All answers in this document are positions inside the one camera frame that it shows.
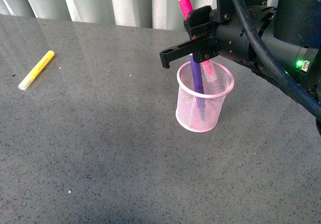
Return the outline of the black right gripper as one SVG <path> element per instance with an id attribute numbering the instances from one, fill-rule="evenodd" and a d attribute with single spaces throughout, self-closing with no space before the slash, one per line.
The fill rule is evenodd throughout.
<path id="1" fill-rule="evenodd" d="M 216 0 L 217 8 L 204 6 L 188 13 L 184 27 L 190 40 L 162 50 L 159 55 L 162 67 L 191 53 L 197 63 L 221 55 L 246 67 L 261 65 L 260 59 L 250 45 L 237 16 L 232 0 Z M 273 37 L 275 10 L 267 6 L 267 0 L 244 0 L 251 21 L 262 41 L 274 57 L 277 44 Z"/>

